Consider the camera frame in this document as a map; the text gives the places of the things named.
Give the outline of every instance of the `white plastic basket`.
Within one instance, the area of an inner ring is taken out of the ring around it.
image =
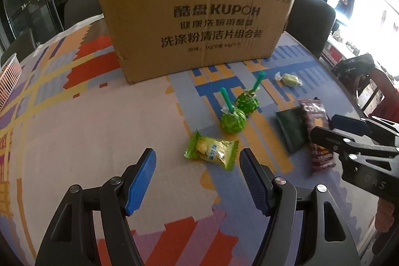
[[[14,53],[0,68],[0,111],[17,84],[21,73],[21,65],[18,62],[17,54]]]

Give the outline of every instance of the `lollipop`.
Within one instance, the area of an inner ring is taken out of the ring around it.
[[[259,84],[261,83],[263,77],[265,76],[264,71],[260,71],[258,75],[258,79],[252,89],[246,89],[244,93],[237,97],[235,101],[235,105],[241,109],[245,115],[250,115],[253,113],[259,106],[258,100],[255,98],[255,92],[259,89]]]
[[[222,96],[228,107],[228,110],[223,110],[222,118],[220,119],[220,125],[227,133],[240,132],[245,127],[247,118],[245,117],[243,111],[232,105],[225,88],[222,87],[220,92],[222,93]]]

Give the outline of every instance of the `brown cardboard box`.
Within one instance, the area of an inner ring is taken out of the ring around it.
[[[100,0],[128,83],[269,57],[293,0]]]

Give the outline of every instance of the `tablecloth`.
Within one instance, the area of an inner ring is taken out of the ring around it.
[[[260,108],[238,135],[219,127],[225,87],[231,98],[266,76]],[[288,88],[276,72],[295,73],[304,85]],[[357,117],[341,88],[318,60],[283,33],[270,58],[193,69],[128,85],[103,19],[80,24],[24,61],[21,78],[0,112],[0,231],[17,256],[34,265],[41,240],[72,184],[101,186],[145,148],[157,167],[139,210],[128,218],[147,266],[251,265],[268,218],[258,211],[240,168],[232,172],[185,160],[190,134],[238,139],[261,164],[294,185],[331,191],[358,244],[377,199],[340,179],[341,165],[312,175],[306,148],[288,155],[275,112],[297,98],[319,97],[330,116]],[[103,266],[110,265],[94,213]],[[295,260],[301,220],[295,222],[287,265]]]

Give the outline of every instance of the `human hand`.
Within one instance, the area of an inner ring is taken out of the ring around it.
[[[389,231],[394,224],[394,217],[392,216],[394,210],[395,205],[382,198],[378,199],[376,221],[374,222],[377,231],[384,233]]]

